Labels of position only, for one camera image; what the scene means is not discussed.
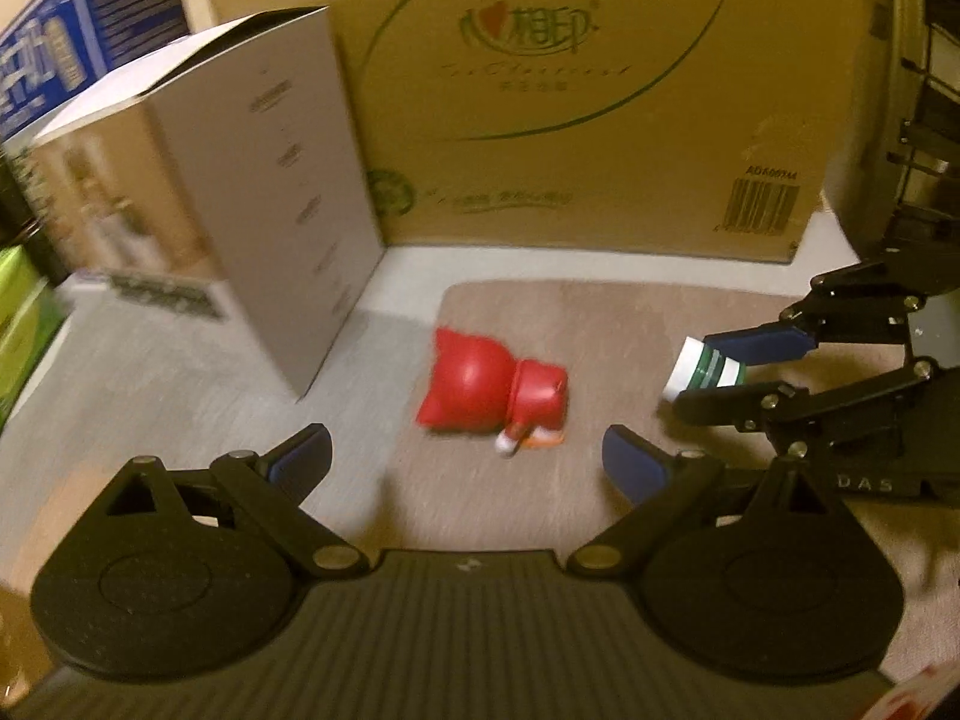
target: toy figure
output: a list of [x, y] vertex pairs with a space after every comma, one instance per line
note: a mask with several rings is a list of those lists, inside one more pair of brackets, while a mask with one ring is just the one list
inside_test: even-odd
[[492, 433], [505, 456], [519, 445], [563, 441], [566, 370], [537, 360], [515, 360], [502, 343], [445, 327], [435, 336], [437, 360], [416, 423], [432, 430]]

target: white box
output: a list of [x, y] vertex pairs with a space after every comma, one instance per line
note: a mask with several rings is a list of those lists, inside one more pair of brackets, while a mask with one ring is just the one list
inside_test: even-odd
[[144, 302], [214, 314], [198, 342], [297, 395], [382, 254], [325, 8], [256, 14], [131, 62], [57, 114], [35, 156], [69, 261]]

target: blue box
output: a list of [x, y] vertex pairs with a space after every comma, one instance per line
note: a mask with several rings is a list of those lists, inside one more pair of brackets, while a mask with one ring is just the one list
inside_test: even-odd
[[32, 0], [0, 33], [0, 140], [189, 31], [182, 0]]

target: green logo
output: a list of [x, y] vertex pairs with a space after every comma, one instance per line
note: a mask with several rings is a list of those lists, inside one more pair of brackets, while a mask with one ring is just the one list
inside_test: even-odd
[[409, 213], [416, 202], [411, 183], [403, 173], [396, 170], [368, 170], [373, 208], [380, 217], [402, 217]]
[[479, 43], [512, 56], [575, 54], [596, 30], [592, 9], [511, 7], [506, 0], [469, 9], [460, 20], [461, 34], [469, 45]]

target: green striped cup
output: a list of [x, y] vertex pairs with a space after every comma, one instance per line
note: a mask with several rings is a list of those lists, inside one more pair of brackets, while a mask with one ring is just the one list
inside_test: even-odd
[[664, 387], [664, 400], [673, 402], [685, 389], [713, 389], [714, 386], [743, 384], [747, 367], [724, 357], [696, 338], [683, 342], [677, 365]]

